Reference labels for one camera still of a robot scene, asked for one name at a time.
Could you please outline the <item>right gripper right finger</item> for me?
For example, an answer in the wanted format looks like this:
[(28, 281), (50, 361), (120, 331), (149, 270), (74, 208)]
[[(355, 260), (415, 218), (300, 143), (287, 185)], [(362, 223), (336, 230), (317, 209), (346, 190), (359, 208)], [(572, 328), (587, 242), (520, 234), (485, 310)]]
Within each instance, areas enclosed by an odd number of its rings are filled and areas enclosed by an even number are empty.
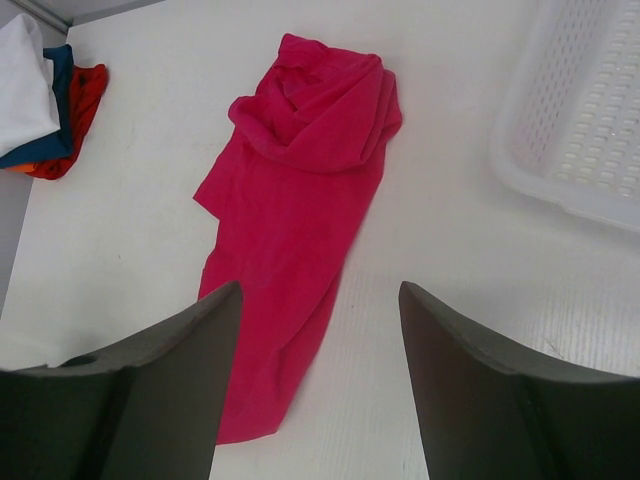
[(433, 479), (635, 479), (639, 381), (528, 348), (418, 285), (401, 328)]

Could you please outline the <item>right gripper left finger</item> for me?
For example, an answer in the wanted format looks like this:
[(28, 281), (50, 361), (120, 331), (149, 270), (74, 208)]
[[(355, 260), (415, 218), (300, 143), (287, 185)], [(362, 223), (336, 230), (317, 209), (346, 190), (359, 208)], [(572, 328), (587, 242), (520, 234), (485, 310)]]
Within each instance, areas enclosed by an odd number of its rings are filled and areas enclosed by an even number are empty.
[(205, 479), (243, 304), (230, 282), (65, 363), (1, 374), (5, 479)]

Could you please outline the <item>pink red t shirt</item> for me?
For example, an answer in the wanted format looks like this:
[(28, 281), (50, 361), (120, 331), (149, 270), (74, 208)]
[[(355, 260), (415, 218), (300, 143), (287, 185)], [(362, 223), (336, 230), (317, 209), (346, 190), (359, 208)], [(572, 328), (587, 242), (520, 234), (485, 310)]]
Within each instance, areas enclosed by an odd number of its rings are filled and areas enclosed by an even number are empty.
[(217, 441), (275, 433), (327, 330), (342, 270), (402, 124), (375, 54), (286, 34), (195, 201), (217, 219), (207, 295), (236, 281), (240, 332)]

